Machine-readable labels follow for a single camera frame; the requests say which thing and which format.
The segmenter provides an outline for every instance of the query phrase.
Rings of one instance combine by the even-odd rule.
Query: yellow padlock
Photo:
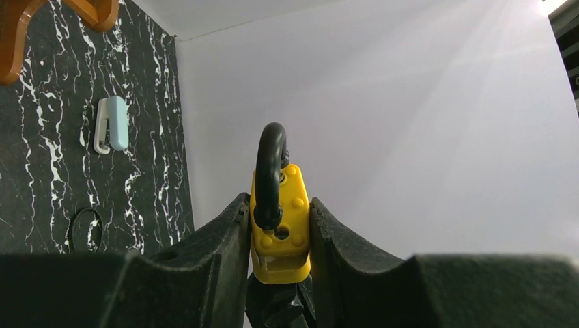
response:
[[[255,172],[251,185],[251,259],[256,278],[264,284],[291,284],[307,278],[309,262],[309,199],[302,172],[295,164],[281,170],[279,206],[282,217],[275,230],[255,223]]]

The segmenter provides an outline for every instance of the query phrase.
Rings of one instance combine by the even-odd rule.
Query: black ring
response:
[[[100,249],[100,244],[102,243],[102,234],[104,233],[104,231],[102,229],[102,219],[100,218],[100,214],[98,214],[98,212],[94,208],[86,207],[77,212],[75,216],[70,220],[70,223],[68,224],[68,233],[67,233],[68,249],[70,250],[71,253],[76,252],[76,250],[74,249],[74,223],[79,218],[79,216],[81,216],[84,212],[93,213],[96,219],[96,224],[100,228],[100,237],[98,238],[98,241],[95,241],[96,244],[95,253]]]

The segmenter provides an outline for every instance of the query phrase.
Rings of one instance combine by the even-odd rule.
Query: ceiling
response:
[[[179,40],[339,0],[134,0]]]

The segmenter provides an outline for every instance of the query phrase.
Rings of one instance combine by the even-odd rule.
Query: black marble wall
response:
[[[130,146],[93,148],[96,104],[126,99]],[[107,33],[49,1],[29,26],[20,80],[0,87],[0,252],[135,248],[153,254],[193,231],[175,41],[131,0]]]

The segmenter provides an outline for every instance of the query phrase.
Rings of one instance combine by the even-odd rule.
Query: black surface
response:
[[[264,327],[262,319],[273,313],[268,306],[291,301],[296,291],[302,314],[285,324],[296,313],[274,311],[280,316],[272,325],[579,327],[579,273],[569,258],[416,255],[403,261],[339,223],[316,198],[310,220],[311,281],[291,292],[250,287],[247,314],[254,327]],[[242,193],[216,219],[150,260],[137,251],[0,256],[0,327],[241,327],[249,227],[249,195]]]
[[[27,33],[20,80],[0,87],[0,252],[67,253],[69,220],[102,216],[102,251],[154,254],[193,231],[175,41],[131,0],[86,28],[48,1]],[[129,148],[93,150],[96,105],[128,103]],[[76,248],[94,249],[84,219]]]
[[[576,10],[576,5],[566,9],[569,14]],[[563,57],[563,64],[569,77],[571,90],[573,91],[574,98],[577,99],[577,97],[579,97],[579,17],[575,17],[564,27],[557,29],[555,37],[557,46]]]
[[[319,327],[579,327],[570,258],[416,255],[378,249],[312,201],[311,275]]]
[[[136,251],[0,256],[0,327],[241,327],[248,207],[240,194],[151,260]]]

